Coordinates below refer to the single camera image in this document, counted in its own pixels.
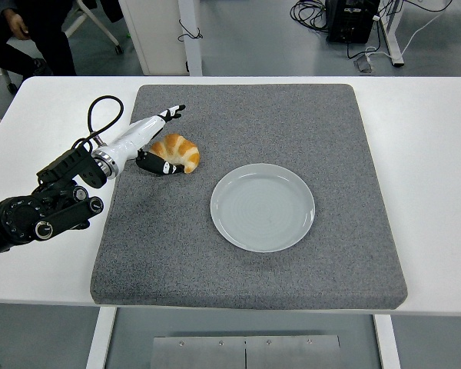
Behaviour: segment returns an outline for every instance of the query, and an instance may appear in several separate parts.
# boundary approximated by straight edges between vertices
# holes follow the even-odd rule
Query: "ceramic plate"
[[[217,184],[211,216],[239,248],[274,252],[296,244],[314,220],[314,198],[296,174],[272,164],[234,169]]]

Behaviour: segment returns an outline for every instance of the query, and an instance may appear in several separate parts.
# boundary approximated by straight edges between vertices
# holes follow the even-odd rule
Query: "black box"
[[[365,44],[380,0],[326,0],[328,42]]]

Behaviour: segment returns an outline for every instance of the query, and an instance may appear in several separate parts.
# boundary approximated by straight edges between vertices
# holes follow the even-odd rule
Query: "robotic arm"
[[[121,105],[118,117],[123,111]],[[93,105],[89,109],[88,122]],[[150,118],[130,125],[128,130],[110,145],[98,137],[103,130],[80,139],[74,147],[42,169],[38,176],[39,186],[29,196],[7,198],[0,202],[0,253],[18,244],[33,240],[46,241],[69,229],[86,229],[89,219],[100,214],[104,208],[98,197],[89,197],[87,190],[73,178],[81,179],[93,188],[101,188],[107,181],[117,177],[127,160],[137,159],[137,165],[155,174],[173,174],[184,170],[182,165],[172,165],[156,155],[142,151],[172,119],[181,116],[184,105],[176,105]],[[93,138],[100,146],[93,152],[85,148],[92,145]]]

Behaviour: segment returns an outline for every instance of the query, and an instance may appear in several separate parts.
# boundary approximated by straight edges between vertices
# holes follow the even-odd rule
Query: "person's hand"
[[[13,9],[6,9],[2,12],[2,14],[5,17],[10,30],[16,38],[19,40],[31,39],[31,37],[29,37],[28,27],[25,25],[24,19],[22,19],[19,14],[14,12]]]

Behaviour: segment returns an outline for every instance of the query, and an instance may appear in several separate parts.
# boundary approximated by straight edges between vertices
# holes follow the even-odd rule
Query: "chair wheel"
[[[15,95],[17,93],[17,91],[18,91],[17,86],[15,84],[13,84],[13,83],[9,83],[7,85],[7,89],[8,89],[8,92],[10,92],[13,95]]]

